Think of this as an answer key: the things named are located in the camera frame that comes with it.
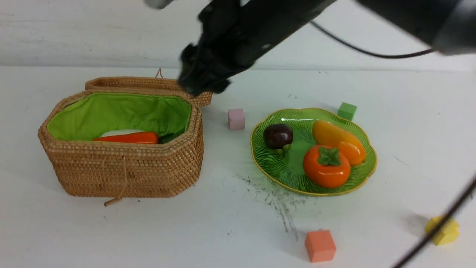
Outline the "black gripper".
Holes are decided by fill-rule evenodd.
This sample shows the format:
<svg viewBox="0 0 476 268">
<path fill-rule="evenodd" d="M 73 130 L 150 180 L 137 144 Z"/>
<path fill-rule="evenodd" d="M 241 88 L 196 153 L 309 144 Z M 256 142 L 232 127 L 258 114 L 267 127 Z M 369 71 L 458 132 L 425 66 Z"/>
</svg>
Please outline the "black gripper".
<svg viewBox="0 0 476 268">
<path fill-rule="evenodd" d="M 282 0 L 212 0 L 198 16 L 202 34 L 182 51 L 178 84 L 192 96 L 223 93 L 283 41 Z"/>
</svg>

